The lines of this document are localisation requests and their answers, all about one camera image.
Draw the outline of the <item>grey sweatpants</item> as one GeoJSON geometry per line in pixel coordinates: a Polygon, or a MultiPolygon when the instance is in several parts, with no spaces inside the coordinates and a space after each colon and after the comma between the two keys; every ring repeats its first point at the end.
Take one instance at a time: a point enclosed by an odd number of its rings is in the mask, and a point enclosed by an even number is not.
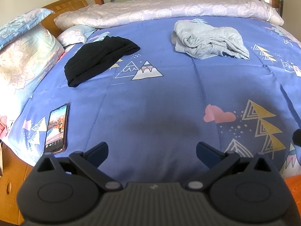
{"type": "Polygon", "coordinates": [[[174,24],[171,42],[176,52],[200,60],[215,56],[249,59],[242,36],[232,27],[179,20],[174,24]]]}

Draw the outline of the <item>smartphone with lit screen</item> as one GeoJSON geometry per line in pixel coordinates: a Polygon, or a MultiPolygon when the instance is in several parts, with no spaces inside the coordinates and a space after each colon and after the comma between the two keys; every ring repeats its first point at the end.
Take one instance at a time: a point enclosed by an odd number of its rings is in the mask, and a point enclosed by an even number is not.
{"type": "Polygon", "coordinates": [[[57,154],[66,150],[69,106],[70,104],[66,103],[50,112],[45,136],[44,153],[57,154]]]}

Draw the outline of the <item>wooden bedside cabinet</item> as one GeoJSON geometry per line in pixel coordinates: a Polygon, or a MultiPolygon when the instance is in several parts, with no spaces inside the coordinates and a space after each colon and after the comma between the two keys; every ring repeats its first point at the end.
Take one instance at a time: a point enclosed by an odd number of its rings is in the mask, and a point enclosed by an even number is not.
{"type": "Polygon", "coordinates": [[[21,225],[24,219],[17,206],[17,192],[32,170],[12,150],[2,143],[3,170],[1,176],[1,221],[21,225]]]}

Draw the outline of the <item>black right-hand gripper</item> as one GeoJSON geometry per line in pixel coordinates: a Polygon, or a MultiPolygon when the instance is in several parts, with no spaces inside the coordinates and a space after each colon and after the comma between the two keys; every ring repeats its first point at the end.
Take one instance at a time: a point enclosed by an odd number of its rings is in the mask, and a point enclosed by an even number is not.
{"type": "Polygon", "coordinates": [[[297,129],[292,136],[292,141],[294,145],[301,147],[301,129],[297,129]]]}

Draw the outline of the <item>blue patterned bed sheet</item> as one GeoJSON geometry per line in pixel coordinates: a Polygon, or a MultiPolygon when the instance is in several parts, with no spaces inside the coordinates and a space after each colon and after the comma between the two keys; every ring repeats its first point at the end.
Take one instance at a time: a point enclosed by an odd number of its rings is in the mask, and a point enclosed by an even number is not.
{"type": "Polygon", "coordinates": [[[69,103],[65,157],[104,141],[101,171],[121,183],[188,181],[206,170],[195,148],[203,141],[243,157],[263,152],[283,177],[300,174],[300,42],[280,27],[238,17],[189,21],[233,27],[249,59],[198,60],[171,42],[176,18],[97,30],[89,42],[120,36],[140,50],[71,88],[64,67],[75,44],[35,89],[4,142],[35,165],[44,150],[49,114],[69,103]]]}

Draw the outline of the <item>black folded garment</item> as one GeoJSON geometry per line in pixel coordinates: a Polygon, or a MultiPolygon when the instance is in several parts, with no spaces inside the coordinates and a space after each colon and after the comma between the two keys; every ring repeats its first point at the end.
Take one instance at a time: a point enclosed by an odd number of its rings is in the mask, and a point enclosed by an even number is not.
{"type": "Polygon", "coordinates": [[[67,85],[77,87],[108,70],[123,56],[139,50],[137,44],[119,36],[106,36],[102,41],[84,44],[64,67],[67,85]]]}

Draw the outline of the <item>large pastel pillow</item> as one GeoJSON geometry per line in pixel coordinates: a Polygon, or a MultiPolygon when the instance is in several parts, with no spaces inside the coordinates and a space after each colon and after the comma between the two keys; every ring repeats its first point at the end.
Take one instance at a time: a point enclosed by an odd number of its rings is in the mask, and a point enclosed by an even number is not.
{"type": "Polygon", "coordinates": [[[41,24],[1,50],[1,133],[12,128],[27,101],[64,49],[41,24]]]}

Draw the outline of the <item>small pale pillow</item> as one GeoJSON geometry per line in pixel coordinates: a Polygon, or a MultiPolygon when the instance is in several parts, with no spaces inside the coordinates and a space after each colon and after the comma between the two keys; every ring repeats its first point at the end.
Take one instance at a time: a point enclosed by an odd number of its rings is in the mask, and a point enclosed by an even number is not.
{"type": "Polygon", "coordinates": [[[76,43],[85,43],[87,38],[96,31],[96,28],[89,27],[86,25],[77,25],[72,26],[62,32],[57,40],[63,47],[76,44],[76,43]]]}

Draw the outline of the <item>blue floral upper pillow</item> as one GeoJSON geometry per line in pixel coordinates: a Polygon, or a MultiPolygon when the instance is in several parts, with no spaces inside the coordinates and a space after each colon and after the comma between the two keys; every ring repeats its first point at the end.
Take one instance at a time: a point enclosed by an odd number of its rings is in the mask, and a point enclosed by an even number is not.
{"type": "Polygon", "coordinates": [[[52,10],[47,8],[33,9],[1,26],[1,49],[53,13],[52,10]]]}

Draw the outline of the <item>pale pink quilt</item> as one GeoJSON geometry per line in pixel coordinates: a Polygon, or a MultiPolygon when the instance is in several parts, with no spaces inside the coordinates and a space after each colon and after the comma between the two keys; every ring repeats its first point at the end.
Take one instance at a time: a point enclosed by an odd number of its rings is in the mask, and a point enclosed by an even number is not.
{"type": "Polygon", "coordinates": [[[65,12],[54,22],[64,31],[76,25],[105,29],[138,21],[194,16],[242,17],[277,26],[284,24],[274,8],[259,0],[132,0],[94,4],[65,12]]]}

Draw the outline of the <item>wooden headboard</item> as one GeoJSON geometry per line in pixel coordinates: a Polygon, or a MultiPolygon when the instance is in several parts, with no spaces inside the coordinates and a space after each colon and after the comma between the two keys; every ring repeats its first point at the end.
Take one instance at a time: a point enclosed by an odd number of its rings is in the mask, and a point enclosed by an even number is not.
{"type": "Polygon", "coordinates": [[[69,11],[76,11],[80,8],[88,6],[86,0],[59,0],[49,5],[44,6],[49,10],[52,10],[53,13],[45,18],[41,23],[42,25],[49,30],[49,32],[54,36],[58,37],[62,31],[56,26],[54,19],[60,14],[69,11]]]}

